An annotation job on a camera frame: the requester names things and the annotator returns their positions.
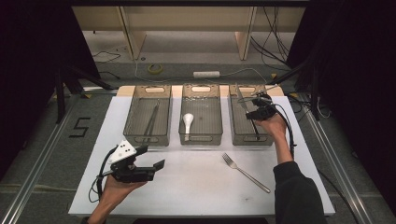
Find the white table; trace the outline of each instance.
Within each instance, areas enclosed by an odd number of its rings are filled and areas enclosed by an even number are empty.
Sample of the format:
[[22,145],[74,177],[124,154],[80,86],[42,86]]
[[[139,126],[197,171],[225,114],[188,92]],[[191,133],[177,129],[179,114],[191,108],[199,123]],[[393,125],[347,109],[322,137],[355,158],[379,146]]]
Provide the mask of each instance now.
[[[132,97],[114,97],[102,129],[81,178],[69,214],[89,216],[97,203],[88,193],[107,152],[124,139],[122,132]],[[286,110],[294,134],[295,160],[304,175],[318,186],[325,215],[335,213],[316,166],[308,151],[287,97],[273,97]],[[264,217],[275,214],[275,146],[236,147],[232,144],[227,97],[221,97],[223,135],[220,146],[182,146],[178,135],[181,98],[174,97],[168,147],[150,147],[136,158],[137,166],[152,166],[165,159],[154,180],[132,192],[111,214],[131,217]],[[239,167],[272,192],[266,193],[238,171],[227,166],[221,155],[227,152]]]

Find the transparent plastic bin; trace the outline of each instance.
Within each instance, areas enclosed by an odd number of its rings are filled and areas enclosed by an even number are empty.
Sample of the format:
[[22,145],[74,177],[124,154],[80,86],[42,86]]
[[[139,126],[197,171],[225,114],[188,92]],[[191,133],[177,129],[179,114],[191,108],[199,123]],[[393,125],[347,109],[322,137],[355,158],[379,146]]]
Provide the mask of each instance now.
[[[183,121],[187,113],[194,115],[188,141]],[[182,145],[220,145],[223,130],[219,85],[183,85],[178,132]]]
[[136,86],[125,138],[132,146],[169,146],[171,112],[172,86]]
[[[249,99],[251,93],[265,91],[264,85],[238,85],[244,97],[248,111],[257,109]],[[259,134],[255,134],[251,122],[246,117],[245,109],[238,103],[236,85],[230,85],[228,105],[230,112],[231,134],[234,146],[271,146],[274,139],[262,127],[258,126]]]

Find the metal fork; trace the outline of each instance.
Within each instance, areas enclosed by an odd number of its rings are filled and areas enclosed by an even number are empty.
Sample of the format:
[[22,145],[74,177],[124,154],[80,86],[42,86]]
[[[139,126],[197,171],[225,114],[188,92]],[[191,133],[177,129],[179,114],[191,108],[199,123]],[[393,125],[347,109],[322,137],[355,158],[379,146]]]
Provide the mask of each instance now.
[[225,162],[227,162],[227,165],[230,166],[233,169],[238,170],[239,172],[241,172],[242,174],[244,174],[247,178],[249,178],[251,181],[253,181],[253,183],[255,183],[257,186],[259,186],[261,189],[263,189],[265,192],[270,193],[271,190],[268,189],[267,187],[264,186],[264,184],[260,183],[260,181],[258,181],[257,179],[255,179],[253,176],[249,175],[248,173],[246,173],[245,171],[243,171],[242,169],[240,169],[236,163],[231,160],[231,158],[227,155],[227,153],[224,153],[222,155],[223,159],[225,160]]

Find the floor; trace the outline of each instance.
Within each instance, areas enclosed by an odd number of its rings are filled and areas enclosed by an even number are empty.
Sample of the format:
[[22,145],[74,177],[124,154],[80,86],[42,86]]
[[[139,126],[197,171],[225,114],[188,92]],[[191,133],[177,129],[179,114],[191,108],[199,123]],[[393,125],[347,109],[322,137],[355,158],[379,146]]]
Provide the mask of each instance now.
[[[94,60],[98,69],[102,73],[103,80],[111,83],[121,83],[114,77],[115,73],[108,73],[103,70],[108,67],[117,66],[118,69],[128,71],[128,76],[144,70],[142,66],[139,71],[130,71],[130,65],[138,64],[180,64],[179,68],[169,68],[173,77],[175,73],[180,76],[192,76],[192,71],[198,69],[225,71],[224,67],[231,69],[226,73],[236,72],[238,67],[262,67],[262,55],[252,46],[249,48],[247,60],[241,61],[237,53],[237,46],[232,33],[215,32],[148,32],[144,47],[136,61],[129,57],[123,34],[120,32],[84,32]],[[268,36],[267,33],[253,34],[255,39],[261,44]],[[282,41],[286,48],[289,48],[293,39],[293,34],[281,34]],[[276,40],[270,38],[266,47],[278,57]],[[264,59],[265,63],[272,66],[281,64],[272,59]],[[271,75],[281,75],[285,71],[275,68],[266,68],[267,78]],[[293,78],[281,85],[284,92],[294,91]],[[95,87],[90,82],[82,80],[84,87]],[[68,207],[73,201],[75,190],[78,186],[83,168],[90,157],[92,146],[96,139],[96,134],[101,127],[101,120],[106,115],[106,108],[114,94],[95,93],[86,94],[86,99],[67,95],[68,105],[74,105],[71,109],[72,118],[67,121],[63,128],[54,124],[56,120],[56,98],[49,100],[48,108],[45,110],[42,119],[37,123],[35,132],[30,137],[26,149],[14,161],[6,177],[0,182],[0,214],[6,213],[14,198],[18,195],[20,187],[32,174],[33,167],[36,167],[38,158],[44,158],[44,149],[50,148],[51,152],[45,157],[45,167],[37,174],[38,181],[34,185],[31,194],[21,205],[21,214],[18,215],[18,223],[52,223],[53,217],[58,223],[79,223],[76,217],[67,214]],[[306,95],[300,94],[301,100]],[[381,194],[376,189],[370,177],[365,173],[359,163],[359,159],[353,156],[353,150],[347,143],[341,128],[338,126],[336,118],[329,115],[329,110],[321,110],[320,122],[311,121],[312,117],[305,108],[299,104],[291,103],[296,110],[296,118],[301,121],[301,129],[312,157],[319,170],[327,175],[334,185],[343,191],[349,202],[358,202],[362,208],[353,206],[355,216],[360,223],[396,223],[395,216],[390,212]],[[81,139],[69,138],[76,130],[74,118],[90,117],[83,120],[82,124],[90,126],[90,131]],[[323,143],[318,138],[325,136],[329,142]],[[57,144],[49,146],[49,139],[53,139]],[[336,214],[328,217],[329,223],[355,223],[351,212],[343,202],[342,197],[334,190],[332,184],[322,178],[325,188],[331,197],[336,209]],[[112,217],[108,223],[130,223],[131,219],[125,217]],[[270,223],[275,223],[272,217],[268,218]]]

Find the utensil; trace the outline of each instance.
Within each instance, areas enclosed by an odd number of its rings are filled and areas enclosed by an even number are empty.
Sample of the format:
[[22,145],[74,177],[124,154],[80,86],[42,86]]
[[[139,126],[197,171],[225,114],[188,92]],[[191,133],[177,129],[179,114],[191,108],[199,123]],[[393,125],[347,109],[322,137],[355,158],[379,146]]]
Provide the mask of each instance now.
[[245,171],[243,171],[242,169],[240,169],[236,163],[231,160],[231,158],[227,155],[227,153],[224,153],[222,155],[222,158],[225,160],[225,162],[227,162],[227,165],[230,166],[233,169],[238,170],[239,172],[241,172],[242,174],[244,174],[245,176],[247,176],[247,178],[249,178],[251,181],[253,181],[253,183],[255,183],[257,186],[259,186],[261,189],[263,189],[265,192],[270,193],[271,190],[268,189],[267,187],[264,186],[264,184],[260,183],[260,181],[258,181],[257,179],[255,179],[253,176],[249,175],[248,173],[246,173]]
[[[148,126],[146,127],[146,130],[144,132],[144,136],[152,135],[152,131],[154,129],[154,123],[155,123],[155,119],[157,118],[157,113],[158,113],[159,107],[160,107],[160,99],[157,100],[157,104],[154,106],[154,109],[152,110],[152,114],[151,114],[151,117],[149,118]],[[149,142],[149,137],[146,138],[143,143],[147,144],[148,142]]]
[[190,141],[190,126],[194,120],[194,115],[188,113],[183,116],[184,124],[186,125],[186,135],[184,136],[184,141]]
[[[236,85],[235,86],[236,93],[238,94],[238,103],[242,106],[242,108],[244,108],[245,113],[248,113],[248,106],[247,106],[247,104],[244,101],[244,97],[242,96],[242,92],[241,92],[241,90],[239,90],[238,84],[235,83],[235,85]],[[250,120],[250,124],[251,124],[251,127],[253,128],[254,133],[256,134],[257,141],[259,141],[260,140],[259,131],[257,131],[257,127],[254,124],[253,119]]]

